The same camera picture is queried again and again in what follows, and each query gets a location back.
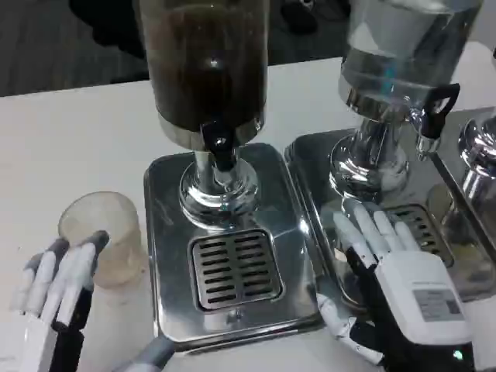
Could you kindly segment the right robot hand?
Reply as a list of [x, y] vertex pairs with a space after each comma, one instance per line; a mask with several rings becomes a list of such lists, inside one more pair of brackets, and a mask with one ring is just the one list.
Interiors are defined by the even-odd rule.
[[474, 371], [473, 335], [460, 295], [435, 254], [374, 203], [325, 205], [320, 224], [339, 240], [367, 318], [338, 302], [328, 277], [316, 281], [320, 315], [334, 338], [385, 371]]

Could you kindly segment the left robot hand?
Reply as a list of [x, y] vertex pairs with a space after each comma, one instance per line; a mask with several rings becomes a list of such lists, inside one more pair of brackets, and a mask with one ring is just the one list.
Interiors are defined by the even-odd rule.
[[59, 237], [22, 270], [1, 323], [3, 371], [76, 371], [105, 230], [79, 246]]

